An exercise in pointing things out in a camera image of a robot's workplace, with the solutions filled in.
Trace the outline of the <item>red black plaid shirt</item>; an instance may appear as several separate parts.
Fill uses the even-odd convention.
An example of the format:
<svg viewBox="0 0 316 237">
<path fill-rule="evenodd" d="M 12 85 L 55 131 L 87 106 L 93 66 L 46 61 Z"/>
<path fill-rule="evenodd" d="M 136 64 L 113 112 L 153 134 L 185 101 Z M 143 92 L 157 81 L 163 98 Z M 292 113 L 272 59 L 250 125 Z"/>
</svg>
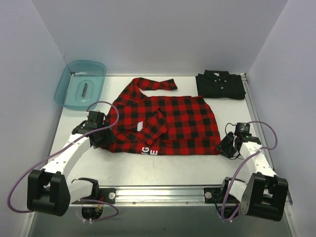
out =
<svg viewBox="0 0 316 237">
<path fill-rule="evenodd" d="M 215 115 L 201 96 L 147 96 L 143 91 L 175 91 L 173 79 L 134 78 L 106 116 L 114 141 L 111 153 L 218 155 L 221 142 Z"/>
</svg>

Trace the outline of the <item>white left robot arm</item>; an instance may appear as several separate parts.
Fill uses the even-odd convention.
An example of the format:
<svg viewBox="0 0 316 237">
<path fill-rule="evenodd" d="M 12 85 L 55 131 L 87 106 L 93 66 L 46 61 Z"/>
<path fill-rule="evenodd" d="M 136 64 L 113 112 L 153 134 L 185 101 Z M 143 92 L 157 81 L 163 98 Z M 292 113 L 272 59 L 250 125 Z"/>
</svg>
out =
<svg viewBox="0 0 316 237">
<path fill-rule="evenodd" d="M 99 183 L 92 178 L 67 181 L 71 170 L 90 148 L 100 148 L 114 141 L 111 124 L 102 112 L 90 111 L 76 126 L 67 143 L 42 169 L 32 170 L 27 182 L 29 211 L 63 216 L 69 205 L 80 199 L 89 203 L 100 197 Z"/>
</svg>

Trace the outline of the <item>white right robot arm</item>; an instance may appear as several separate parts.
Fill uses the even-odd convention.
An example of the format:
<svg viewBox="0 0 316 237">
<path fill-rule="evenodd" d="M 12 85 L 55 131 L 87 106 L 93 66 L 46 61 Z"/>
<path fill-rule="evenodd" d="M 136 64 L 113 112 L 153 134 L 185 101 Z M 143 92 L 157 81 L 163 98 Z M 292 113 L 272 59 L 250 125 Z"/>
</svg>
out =
<svg viewBox="0 0 316 237">
<path fill-rule="evenodd" d="M 280 221 L 287 199 L 288 182 L 280 178 L 264 154 L 268 147 L 250 132 L 251 122 L 238 122 L 217 149 L 226 158 L 242 158 L 233 176 L 226 177 L 219 189 L 222 200 L 218 213 L 224 222 L 240 214 Z"/>
</svg>

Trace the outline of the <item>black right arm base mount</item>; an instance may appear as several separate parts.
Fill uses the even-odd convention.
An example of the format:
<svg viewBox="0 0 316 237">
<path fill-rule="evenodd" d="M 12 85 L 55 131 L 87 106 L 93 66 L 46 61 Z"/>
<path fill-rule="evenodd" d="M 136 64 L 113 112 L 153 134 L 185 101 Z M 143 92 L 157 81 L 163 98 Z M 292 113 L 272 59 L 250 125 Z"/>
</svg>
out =
<svg viewBox="0 0 316 237">
<path fill-rule="evenodd" d="M 203 188 L 204 202 L 206 204 L 222 203 L 229 184 L 229 179 L 224 180 L 221 185 Z"/>
</svg>

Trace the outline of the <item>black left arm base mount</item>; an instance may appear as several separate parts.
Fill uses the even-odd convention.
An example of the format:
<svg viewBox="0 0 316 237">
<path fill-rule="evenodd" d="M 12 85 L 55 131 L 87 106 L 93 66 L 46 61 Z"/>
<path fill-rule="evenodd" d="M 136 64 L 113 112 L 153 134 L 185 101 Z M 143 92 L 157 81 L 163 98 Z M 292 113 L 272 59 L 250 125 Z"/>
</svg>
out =
<svg viewBox="0 0 316 237">
<path fill-rule="evenodd" d="M 93 191 L 88 197 L 84 197 L 84 200 L 100 200 L 110 204 L 114 204 L 116 200 L 116 189 L 115 188 L 98 188 Z"/>
</svg>

